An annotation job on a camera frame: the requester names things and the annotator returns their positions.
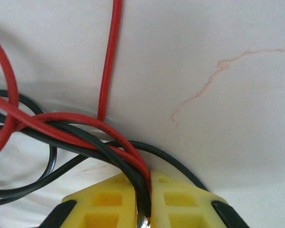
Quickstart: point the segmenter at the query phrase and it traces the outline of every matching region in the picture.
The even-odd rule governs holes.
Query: white surface
[[[111,5],[0,0],[19,90],[48,111],[95,115]],[[251,227],[285,228],[285,1],[125,1],[107,122],[175,155]],[[46,146],[21,137],[0,154],[0,187],[28,183],[46,164]],[[0,225],[35,226],[63,196],[116,172],[85,161],[0,207]]]

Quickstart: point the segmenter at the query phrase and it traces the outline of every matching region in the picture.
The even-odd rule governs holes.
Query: brown crack line
[[[277,48],[277,49],[262,49],[262,50],[257,50],[257,51],[245,51],[244,53],[242,53],[241,55],[235,57],[235,58],[231,58],[231,59],[223,59],[221,61],[218,62],[217,64],[217,68],[218,70],[216,72],[214,72],[208,79],[207,83],[202,87],[202,89],[200,91],[198,91],[194,96],[188,98],[187,100],[183,101],[181,103],[181,105],[172,113],[172,115],[170,116],[170,119],[172,120],[172,122],[174,122],[175,124],[175,116],[177,115],[177,113],[182,109],[182,107],[191,102],[192,100],[198,98],[199,96],[202,95],[202,93],[208,89],[208,87],[210,86],[211,82],[213,81],[213,79],[220,74],[223,71],[229,70],[231,67],[231,64],[237,60],[239,60],[240,58],[247,56],[247,55],[254,55],[254,54],[260,54],[260,53],[272,53],[272,52],[285,52],[285,48]]]

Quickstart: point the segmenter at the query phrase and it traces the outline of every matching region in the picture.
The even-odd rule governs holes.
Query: red wire
[[[110,79],[111,79],[112,69],[114,65],[114,58],[115,58],[115,52],[116,52],[116,47],[117,47],[117,41],[118,41],[120,21],[122,17],[122,7],[123,7],[122,0],[113,1],[113,10],[112,10],[109,40],[108,40],[108,46],[106,49],[103,78],[101,81],[99,102],[98,102],[97,118],[100,121],[105,120],[109,87],[110,87]]]
[[[142,173],[142,175],[146,179],[150,188],[151,186],[150,173],[141,155],[125,137],[123,137],[120,133],[118,133],[114,128],[110,127],[109,125],[103,122],[105,117],[110,77],[113,68],[114,54],[117,45],[118,30],[120,27],[121,9],[122,9],[122,0],[114,0],[110,36],[109,36],[108,48],[104,64],[104,74],[102,80],[101,93],[99,97],[98,118],[99,117],[102,118],[99,118],[98,120],[86,115],[75,114],[75,113],[63,113],[63,112],[46,113],[35,116],[29,116],[25,112],[19,110],[18,109],[19,94],[18,94],[15,75],[11,67],[11,64],[8,60],[8,57],[6,56],[3,48],[0,45],[0,64],[6,79],[7,88],[8,88],[8,97],[9,97],[9,101],[6,101],[2,97],[0,97],[0,108],[8,113],[4,126],[0,130],[0,151],[5,146],[10,135],[14,131],[18,131],[26,126],[34,128],[37,131],[40,131],[46,135],[49,135],[53,138],[62,140],[67,143],[86,147],[89,149],[96,149],[90,143],[44,123],[45,121],[81,122],[83,124],[87,124],[104,131],[109,136],[118,141],[126,151],[120,150],[112,146],[110,147],[117,154],[123,157],[126,161],[131,163],[134,167],[137,167],[137,169]]]

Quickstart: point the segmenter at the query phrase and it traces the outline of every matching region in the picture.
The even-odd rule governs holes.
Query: wire bundle
[[[0,190],[0,205],[18,200],[44,187],[87,158],[96,158],[118,167],[132,183],[137,196],[138,221],[140,225],[144,218],[150,218],[151,216],[150,194],[152,188],[150,172],[137,149],[164,159],[186,175],[197,187],[207,190],[191,171],[164,151],[142,142],[128,141],[114,128],[103,122],[118,40],[121,12],[122,1],[114,0],[97,119],[67,112],[43,113],[34,101],[18,93],[13,69],[0,45],[0,64],[7,83],[7,90],[0,90],[0,108],[7,112],[6,116],[0,113],[0,123],[4,124],[0,124],[0,151],[7,143],[10,135],[16,131],[49,144],[48,164],[40,178],[27,186]],[[18,109],[19,102],[26,105],[35,116],[30,116]],[[98,128],[111,136],[114,141],[103,143],[94,135],[72,124],[83,124]],[[54,170],[57,160],[57,148],[75,152],[78,155]]]

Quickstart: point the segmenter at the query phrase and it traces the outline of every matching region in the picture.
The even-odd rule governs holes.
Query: black rubber grip
[[[232,206],[218,200],[211,204],[227,228],[249,228]]]
[[[41,223],[39,228],[60,228],[76,205],[76,200],[69,200],[57,205]]]

